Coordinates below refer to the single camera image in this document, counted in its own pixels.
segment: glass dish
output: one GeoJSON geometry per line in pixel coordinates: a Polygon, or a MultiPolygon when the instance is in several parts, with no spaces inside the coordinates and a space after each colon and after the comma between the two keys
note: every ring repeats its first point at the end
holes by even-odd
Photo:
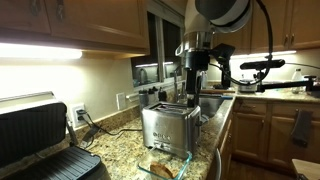
{"type": "Polygon", "coordinates": [[[189,162],[192,159],[192,154],[189,151],[176,149],[177,154],[183,154],[184,157],[176,154],[168,153],[153,147],[147,154],[141,157],[137,163],[139,170],[148,173],[148,176],[152,180],[181,180],[188,168],[189,162]],[[173,174],[173,178],[166,178],[152,172],[150,166],[152,163],[164,165],[173,174]]]}

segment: cabinet drawer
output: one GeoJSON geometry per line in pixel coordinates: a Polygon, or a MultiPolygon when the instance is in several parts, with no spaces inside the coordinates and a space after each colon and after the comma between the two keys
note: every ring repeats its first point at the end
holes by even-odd
{"type": "Polygon", "coordinates": [[[274,103],[272,116],[295,118],[298,110],[312,111],[313,119],[320,119],[320,104],[274,103]]]}
{"type": "Polygon", "coordinates": [[[238,99],[233,106],[233,111],[250,114],[265,114],[267,111],[267,103],[265,101],[238,99]]]}

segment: bread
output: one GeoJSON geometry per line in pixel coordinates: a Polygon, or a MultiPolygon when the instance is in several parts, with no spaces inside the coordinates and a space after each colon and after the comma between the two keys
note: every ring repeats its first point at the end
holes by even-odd
{"type": "Polygon", "coordinates": [[[164,178],[173,179],[176,177],[176,173],[171,172],[165,165],[154,161],[150,164],[150,171],[164,178]]]}

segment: panini press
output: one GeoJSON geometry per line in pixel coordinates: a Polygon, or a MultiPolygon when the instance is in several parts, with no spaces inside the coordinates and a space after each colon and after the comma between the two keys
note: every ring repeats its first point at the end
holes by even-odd
{"type": "MultiPolygon", "coordinates": [[[[0,168],[64,140],[67,107],[52,92],[0,99],[0,168]]],[[[110,179],[101,158],[71,145],[4,179],[110,179]]]]}

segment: wall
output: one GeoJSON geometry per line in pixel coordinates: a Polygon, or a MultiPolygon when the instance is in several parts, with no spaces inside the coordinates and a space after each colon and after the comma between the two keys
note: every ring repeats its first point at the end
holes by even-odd
{"type": "MultiPolygon", "coordinates": [[[[0,98],[52,91],[68,108],[84,102],[94,120],[118,111],[117,93],[133,92],[130,59],[102,55],[78,60],[0,58],[0,84],[0,98]]],[[[133,105],[127,101],[127,107],[133,105]]]]}
{"type": "MultiPolygon", "coordinates": [[[[320,50],[314,49],[314,50],[297,51],[296,54],[274,56],[273,59],[284,59],[286,63],[300,63],[300,64],[307,64],[307,65],[320,67],[320,50]]],[[[264,59],[263,57],[251,58],[251,59],[231,59],[230,66],[231,66],[232,77],[237,80],[240,80],[242,78],[242,74],[244,74],[245,78],[252,79],[253,74],[257,73],[257,71],[241,70],[240,65],[244,62],[265,61],[265,60],[266,59],[264,59]]],[[[320,76],[319,69],[285,64],[281,68],[271,69],[265,80],[266,81],[290,80],[296,68],[301,68],[301,72],[303,75],[320,76]]],[[[220,80],[221,78],[221,71],[213,66],[209,67],[207,74],[208,74],[209,80],[220,80]]]]}

